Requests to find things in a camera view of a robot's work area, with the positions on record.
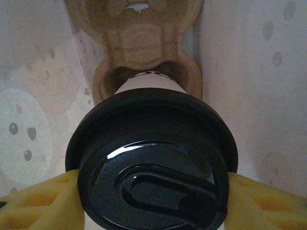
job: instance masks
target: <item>black plastic lid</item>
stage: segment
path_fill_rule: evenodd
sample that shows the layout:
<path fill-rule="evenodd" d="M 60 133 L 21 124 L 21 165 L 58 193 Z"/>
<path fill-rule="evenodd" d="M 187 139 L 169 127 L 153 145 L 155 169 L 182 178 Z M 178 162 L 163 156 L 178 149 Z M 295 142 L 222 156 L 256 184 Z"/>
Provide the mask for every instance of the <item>black plastic lid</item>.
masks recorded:
<path fill-rule="evenodd" d="M 108 230 L 213 230 L 227 214 L 237 151 L 205 103 L 135 89 L 103 101 L 79 124 L 66 154 L 66 170 L 78 168 L 83 208 Z"/>

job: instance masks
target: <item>polka dot wallpaper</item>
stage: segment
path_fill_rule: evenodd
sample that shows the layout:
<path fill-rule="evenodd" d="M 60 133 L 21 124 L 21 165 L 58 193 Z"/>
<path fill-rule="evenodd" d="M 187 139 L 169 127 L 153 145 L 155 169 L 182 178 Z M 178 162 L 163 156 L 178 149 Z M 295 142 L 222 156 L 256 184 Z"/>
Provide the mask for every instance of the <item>polka dot wallpaper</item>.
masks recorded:
<path fill-rule="evenodd" d="M 104 54 L 63 0 L 2 0 L 0 14 L 5 196 L 65 171 Z M 238 172 L 307 197 L 307 2 L 206 0 L 199 25 L 203 99 L 234 134 Z"/>
<path fill-rule="evenodd" d="M 204 101 L 233 132 L 239 173 L 307 197 L 307 2 L 205 1 Z"/>

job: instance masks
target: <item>cardboard insert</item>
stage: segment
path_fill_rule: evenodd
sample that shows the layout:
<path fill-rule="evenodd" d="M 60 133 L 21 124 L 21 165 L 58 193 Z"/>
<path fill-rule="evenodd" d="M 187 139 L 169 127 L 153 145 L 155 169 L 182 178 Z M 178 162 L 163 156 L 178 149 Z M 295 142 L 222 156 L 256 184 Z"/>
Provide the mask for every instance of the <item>cardboard insert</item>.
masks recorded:
<path fill-rule="evenodd" d="M 95 104 L 112 96 L 136 71 L 160 70 L 190 95 L 202 97 L 200 69 L 182 49 L 201 0 L 66 0 L 76 23 L 103 45 L 93 83 Z"/>

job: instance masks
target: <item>white cup body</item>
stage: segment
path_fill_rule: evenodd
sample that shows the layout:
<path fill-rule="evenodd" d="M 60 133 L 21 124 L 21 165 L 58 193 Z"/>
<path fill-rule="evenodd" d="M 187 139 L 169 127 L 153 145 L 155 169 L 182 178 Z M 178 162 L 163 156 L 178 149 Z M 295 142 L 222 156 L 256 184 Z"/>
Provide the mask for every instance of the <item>white cup body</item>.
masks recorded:
<path fill-rule="evenodd" d="M 161 88 L 186 93 L 169 76 L 155 71 L 144 71 L 130 77 L 115 94 L 139 88 Z"/>

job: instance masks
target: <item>gray dot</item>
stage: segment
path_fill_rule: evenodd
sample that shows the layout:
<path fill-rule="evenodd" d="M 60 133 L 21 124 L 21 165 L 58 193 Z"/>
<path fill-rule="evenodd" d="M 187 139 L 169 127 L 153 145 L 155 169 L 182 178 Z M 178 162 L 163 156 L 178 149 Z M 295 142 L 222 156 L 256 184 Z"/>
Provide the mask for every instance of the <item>gray dot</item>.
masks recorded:
<path fill-rule="evenodd" d="M 32 158 L 32 152 L 30 150 L 27 150 L 26 152 L 24 152 L 24 159 L 26 161 L 30 161 L 31 158 Z"/>
<path fill-rule="evenodd" d="M 265 40 L 269 41 L 269 39 L 272 37 L 272 34 L 273 34 L 273 22 L 272 21 L 268 21 L 267 23 L 265 23 L 262 29 L 262 34 Z"/>
<path fill-rule="evenodd" d="M 85 88 L 85 89 L 84 89 L 84 95 L 87 95 L 87 96 L 90 95 L 90 91 L 88 90 L 88 88 Z"/>
<path fill-rule="evenodd" d="M 9 127 L 9 131 L 11 134 L 16 135 L 18 133 L 18 126 L 16 123 L 11 123 Z"/>
<path fill-rule="evenodd" d="M 10 194 L 16 193 L 16 192 L 17 192 L 17 188 L 15 188 L 15 187 L 10 190 Z"/>
<path fill-rule="evenodd" d="M 290 20 L 296 11 L 295 1 L 290 1 L 283 10 L 283 18 Z"/>
<path fill-rule="evenodd" d="M 56 52 L 54 51 L 53 48 L 49 48 L 49 54 L 50 54 L 52 59 L 54 59 L 56 57 Z"/>
<path fill-rule="evenodd" d="M 28 136 L 31 140 L 35 140 L 36 138 L 36 129 L 34 127 L 28 128 Z"/>
<path fill-rule="evenodd" d="M 273 55 L 273 64 L 276 67 L 279 67 L 280 64 L 283 61 L 283 55 L 281 54 L 281 52 L 277 51 L 274 55 Z"/>

